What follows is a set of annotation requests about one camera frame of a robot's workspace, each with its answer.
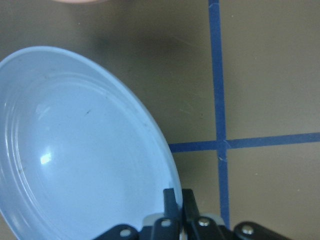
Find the bolt head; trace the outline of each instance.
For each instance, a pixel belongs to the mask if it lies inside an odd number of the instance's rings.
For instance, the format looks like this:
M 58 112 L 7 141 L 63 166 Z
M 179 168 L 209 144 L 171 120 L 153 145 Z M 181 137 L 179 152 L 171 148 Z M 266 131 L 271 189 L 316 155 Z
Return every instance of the bolt head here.
M 120 231 L 120 236 L 125 238 L 131 235 L 131 230 L 126 228 Z
M 171 225 L 171 220 L 170 219 L 163 219 L 161 221 L 161 226 L 162 227 L 169 227 Z
M 254 234 L 254 228 L 250 225 L 243 225 L 241 230 L 244 234 L 248 234 L 248 235 Z
M 210 224 L 210 221 L 207 217 L 201 217 L 199 218 L 199 221 L 198 221 L 199 225 L 202 226 L 202 227 L 206 227 Z

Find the painter's tape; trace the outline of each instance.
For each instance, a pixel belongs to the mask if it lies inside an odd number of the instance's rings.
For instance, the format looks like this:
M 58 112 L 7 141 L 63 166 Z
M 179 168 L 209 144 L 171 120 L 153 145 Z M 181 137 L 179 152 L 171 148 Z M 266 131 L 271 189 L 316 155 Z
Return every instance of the painter's tape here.
M 169 144 L 172 153 L 216 150 L 217 141 L 196 141 Z
M 320 142 L 320 132 L 228 140 L 229 149 Z
M 209 0 L 209 23 L 213 70 L 215 128 L 216 140 L 218 143 L 217 156 L 220 191 L 220 214 L 225 222 L 225 226 L 229 228 L 229 185 L 226 146 L 227 131 L 219 0 Z

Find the beige floor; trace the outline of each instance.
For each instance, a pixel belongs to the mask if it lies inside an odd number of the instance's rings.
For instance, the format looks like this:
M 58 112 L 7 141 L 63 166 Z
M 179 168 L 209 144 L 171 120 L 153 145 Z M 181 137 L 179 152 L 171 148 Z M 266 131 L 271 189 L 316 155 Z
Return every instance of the beige floor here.
M 222 0 L 228 139 L 320 132 L 320 2 Z M 168 143 L 216 138 L 206 0 L 0 1 L 0 59 L 28 46 L 84 55 L 121 79 Z M 219 213 L 215 151 L 175 153 L 182 186 Z M 320 143 L 228 152 L 231 225 L 320 239 Z M 0 220 L 0 239 L 15 239 Z

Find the blue tape line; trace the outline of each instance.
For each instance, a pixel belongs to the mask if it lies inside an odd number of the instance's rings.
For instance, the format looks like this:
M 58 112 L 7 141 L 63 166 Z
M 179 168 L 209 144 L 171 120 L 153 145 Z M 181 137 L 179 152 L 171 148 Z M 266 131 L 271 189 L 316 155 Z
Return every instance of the blue tape line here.
M 320 132 L 281 136 L 265 136 L 224 141 L 227 149 L 257 148 L 277 145 L 306 144 L 320 142 Z M 218 141 L 195 141 L 169 144 L 172 153 L 217 150 Z
M 216 139 L 226 140 L 225 90 L 222 63 L 220 8 L 218 0 L 210 0 L 209 2 Z
M 209 0 L 209 23 L 214 87 L 215 128 L 216 139 L 218 142 L 217 155 L 220 192 L 220 214 L 224 220 L 226 227 L 229 228 L 230 213 L 226 144 L 227 131 L 219 0 Z
M 186 143 L 174 143 L 174 144 L 169 144 L 169 147 L 172 153 L 216 150 L 217 141 L 196 141 L 196 142 L 186 142 Z
M 229 149 L 320 142 L 320 132 L 228 140 Z
M 225 226 L 230 227 L 230 210 L 229 210 L 229 183 L 228 183 L 228 159 L 227 150 L 219 149 L 218 155 L 218 172 L 219 172 L 219 195 L 220 195 L 220 213 L 224 220 Z

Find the scuff mark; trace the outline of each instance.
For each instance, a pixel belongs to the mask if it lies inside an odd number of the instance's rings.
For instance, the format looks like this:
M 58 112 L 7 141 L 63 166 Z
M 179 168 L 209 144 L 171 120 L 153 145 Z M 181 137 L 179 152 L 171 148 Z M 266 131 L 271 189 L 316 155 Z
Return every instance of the scuff mark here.
M 191 115 L 191 112 L 186 111 L 186 110 L 184 110 L 184 109 L 179 108 L 179 111 L 180 111 L 180 112 L 183 112 L 183 113 L 185 113 L 185 114 Z
M 210 8 L 213 8 L 214 5 L 219 5 L 219 2 L 217 2 L 217 0 L 215 0 L 213 3 L 211 3 L 211 4 L 209 5 L 209 9 L 210 9 Z
M 227 140 L 223 140 L 223 142 L 225 142 L 226 147 L 227 147 L 228 149 L 231 149 L 231 146 L 230 146 L 230 144 L 228 143 L 228 141 L 227 141 Z
M 188 105 L 188 107 L 193 111 L 194 110 L 194 107 L 190 104 L 190 103 L 186 103 Z
M 227 159 L 224 159 L 224 158 L 222 158 L 222 157 L 220 157 L 220 156 L 218 156 L 218 159 L 219 159 L 219 161 L 227 162 Z
M 42 110 L 41 106 L 39 105 L 36 108 L 36 113 L 39 114 L 38 120 L 42 119 L 49 112 L 50 109 L 51 109 L 51 107 L 48 106 L 47 108 Z
M 195 44 L 192 44 L 192 43 L 190 43 L 190 42 L 188 42 L 188 41 L 186 41 L 186 40 L 183 40 L 183 39 L 180 38 L 180 37 L 177 37 L 177 36 L 174 36 L 174 35 L 169 35 L 169 37 L 177 40 L 178 42 L 181 42 L 181 43 L 183 43 L 183 44 L 186 44 L 186 45 L 188 45 L 188 46 L 190 46 L 190 47 L 197 48 L 197 49 L 201 49 L 201 50 L 207 50 L 207 49 L 204 48 L 204 47 L 200 47 L 200 46 L 197 46 L 197 45 L 195 45 Z

